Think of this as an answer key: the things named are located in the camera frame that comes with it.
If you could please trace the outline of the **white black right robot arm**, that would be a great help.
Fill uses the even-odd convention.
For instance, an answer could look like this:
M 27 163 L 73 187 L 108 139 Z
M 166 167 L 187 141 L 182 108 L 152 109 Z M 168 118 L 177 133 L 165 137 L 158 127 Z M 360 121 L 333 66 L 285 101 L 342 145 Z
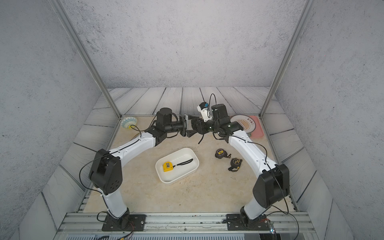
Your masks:
M 257 176 L 253 198 L 241 208 L 244 223 L 260 218 L 274 203 L 290 194 L 288 167 L 278 165 L 268 157 L 264 146 L 252 142 L 243 126 L 231 121 L 224 104 L 210 106 L 202 102 L 197 109 L 202 117 L 191 120 L 193 130 L 201 135 L 209 132 L 219 135 L 240 153 Z

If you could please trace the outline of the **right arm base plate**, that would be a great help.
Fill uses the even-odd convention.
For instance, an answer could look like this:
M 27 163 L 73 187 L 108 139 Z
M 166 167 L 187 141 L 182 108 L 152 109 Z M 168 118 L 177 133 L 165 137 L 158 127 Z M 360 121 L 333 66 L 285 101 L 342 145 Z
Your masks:
M 241 214 L 227 214 L 222 220 L 222 224 L 227 225 L 228 231 L 270 231 L 271 226 L 266 215 L 254 220 L 248 219 L 247 216 Z

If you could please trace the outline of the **black yellow tape measure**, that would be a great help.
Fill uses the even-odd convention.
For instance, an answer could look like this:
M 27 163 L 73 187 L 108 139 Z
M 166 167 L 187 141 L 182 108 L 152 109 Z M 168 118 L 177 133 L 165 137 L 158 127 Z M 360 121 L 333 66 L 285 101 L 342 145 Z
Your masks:
M 231 154 L 228 154 L 228 152 L 225 151 L 224 149 L 218 149 L 215 152 L 215 157 L 217 159 L 230 158 Z

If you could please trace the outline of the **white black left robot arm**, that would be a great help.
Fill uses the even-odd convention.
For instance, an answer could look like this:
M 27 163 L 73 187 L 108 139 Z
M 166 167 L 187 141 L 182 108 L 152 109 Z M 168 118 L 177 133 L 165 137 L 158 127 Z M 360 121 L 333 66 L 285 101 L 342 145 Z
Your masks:
M 170 133 L 177 133 L 183 137 L 191 137 L 196 133 L 192 121 L 199 120 L 199 117 L 183 115 L 173 121 L 174 116 L 171 109 L 161 108 L 153 123 L 146 130 L 140 131 L 138 137 L 116 149 L 97 151 L 92 161 L 89 179 L 96 187 L 95 191 L 102 195 L 108 216 L 113 220 L 120 221 L 129 216 L 129 209 L 120 192 L 123 167 L 141 153 L 159 145 Z

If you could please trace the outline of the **round black tape measure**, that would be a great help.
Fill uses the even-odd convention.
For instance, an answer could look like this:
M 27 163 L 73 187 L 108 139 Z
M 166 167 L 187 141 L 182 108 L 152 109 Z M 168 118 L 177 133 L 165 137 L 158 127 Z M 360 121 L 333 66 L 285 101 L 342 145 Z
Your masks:
M 240 169 L 242 162 L 243 162 L 242 159 L 238 159 L 238 158 L 231 159 L 231 162 L 230 162 L 231 166 L 228 168 L 228 171 L 237 172 Z

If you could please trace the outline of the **white plastic storage box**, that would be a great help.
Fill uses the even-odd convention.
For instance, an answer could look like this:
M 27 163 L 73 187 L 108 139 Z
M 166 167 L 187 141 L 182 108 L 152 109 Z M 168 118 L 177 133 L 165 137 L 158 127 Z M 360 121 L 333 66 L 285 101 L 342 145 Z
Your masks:
M 172 171 L 163 171 L 165 162 L 171 162 L 175 166 Z M 196 172 L 199 165 L 200 161 L 194 151 L 190 148 L 183 148 L 159 159 L 155 169 L 160 181 L 170 185 Z

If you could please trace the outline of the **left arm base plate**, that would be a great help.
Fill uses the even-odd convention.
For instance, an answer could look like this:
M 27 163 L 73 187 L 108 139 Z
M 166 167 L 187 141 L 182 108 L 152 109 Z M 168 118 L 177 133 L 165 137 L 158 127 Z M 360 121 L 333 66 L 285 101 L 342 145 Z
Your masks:
M 143 232 L 146 222 L 146 215 L 123 215 L 115 219 L 107 214 L 102 232 Z

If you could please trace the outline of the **large black tape measure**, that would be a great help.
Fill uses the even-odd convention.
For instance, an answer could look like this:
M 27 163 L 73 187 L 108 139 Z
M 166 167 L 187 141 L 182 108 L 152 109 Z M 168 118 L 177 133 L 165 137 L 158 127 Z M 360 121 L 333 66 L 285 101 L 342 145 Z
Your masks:
M 204 122 L 203 119 L 193 119 L 191 124 L 192 124 L 193 130 L 199 133 L 200 135 L 202 135 L 202 138 L 198 142 L 198 145 L 199 145 L 202 142 L 205 134 L 209 132 L 206 128 L 206 123 Z

